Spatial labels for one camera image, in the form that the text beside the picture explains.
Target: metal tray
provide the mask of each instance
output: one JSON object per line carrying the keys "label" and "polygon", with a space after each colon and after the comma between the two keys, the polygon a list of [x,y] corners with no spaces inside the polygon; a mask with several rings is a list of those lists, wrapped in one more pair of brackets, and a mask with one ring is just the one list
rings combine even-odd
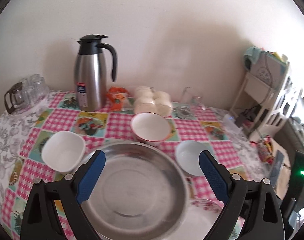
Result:
{"label": "metal tray", "polygon": [[175,162],[138,142],[111,143],[100,150],[106,165],[81,205],[93,228],[112,240],[162,239],[171,234],[188,205],[185,177]]}

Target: floral tablecloth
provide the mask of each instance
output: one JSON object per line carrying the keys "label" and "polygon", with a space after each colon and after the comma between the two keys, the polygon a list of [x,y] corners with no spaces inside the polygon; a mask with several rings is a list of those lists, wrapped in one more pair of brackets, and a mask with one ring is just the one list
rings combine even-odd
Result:
{"label": "floral tablecloth", "polygon": [[[256,149],[243,133],[234,134],[223,127],[225,110],[199,109],[194,120],[180,119],[175,112],[167,117],[171,136],[159,149],[174,159],[175,147],[183,140],[200,141],[211,149],[219,163],[244,179],[260,181],[268,173]],[[0,222],[13,239],[19,239],[24,208],[35,177],[45,182],[59,180],[62,175],[46,166],[41,151],[56,132],[69,130],[83,136],[86,153],[114,140],[133,140],[130,129],[132,111],[109,112],[107,105],[95,113],[78,109],[73,92],[50,92],[33,113],[13,118],[0,117]],[[187,178],[190,197],[210,199],[220,206],[205,177]],[[60,201],[55,201],[63,230],[75,239]]]}

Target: wall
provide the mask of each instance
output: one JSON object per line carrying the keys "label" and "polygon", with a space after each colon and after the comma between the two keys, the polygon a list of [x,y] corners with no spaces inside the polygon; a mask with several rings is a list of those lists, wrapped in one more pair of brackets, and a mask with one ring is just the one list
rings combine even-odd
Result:
{"label": "wall", "polygon": [[153,86],[174,100],[192,86],[220,108],[231,106],[251,44],[304,69],[304,17],[292,0],[11,0],[0,16],[0,115],[4,93],[24,76],[73,90],[76,41],[87,34],[109,36],[117,85]]}

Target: orange package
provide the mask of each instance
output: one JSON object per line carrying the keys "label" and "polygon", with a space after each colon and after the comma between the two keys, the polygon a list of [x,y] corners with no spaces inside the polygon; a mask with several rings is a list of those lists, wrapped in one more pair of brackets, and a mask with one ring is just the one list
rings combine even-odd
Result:
{"label": "orange package", "polygon": [[127,111],[133,109],[128,100],[128,91],[121,87],[111,87],[106,94],[111,101],[110,111]]}

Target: thermos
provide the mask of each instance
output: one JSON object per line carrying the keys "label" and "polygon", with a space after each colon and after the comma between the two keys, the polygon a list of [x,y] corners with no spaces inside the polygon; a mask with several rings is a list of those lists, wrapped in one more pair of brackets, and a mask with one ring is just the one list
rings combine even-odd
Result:
{"label": "thermos", "polygon": [[105,35],[86,35],[78,41],[79,53],[74,69],[74,85],[79,108],[95,112],[106,104],[106,66],[102,49],[112,54],[112,81],[116,80],[117,55],[115,49],[101,43]]}

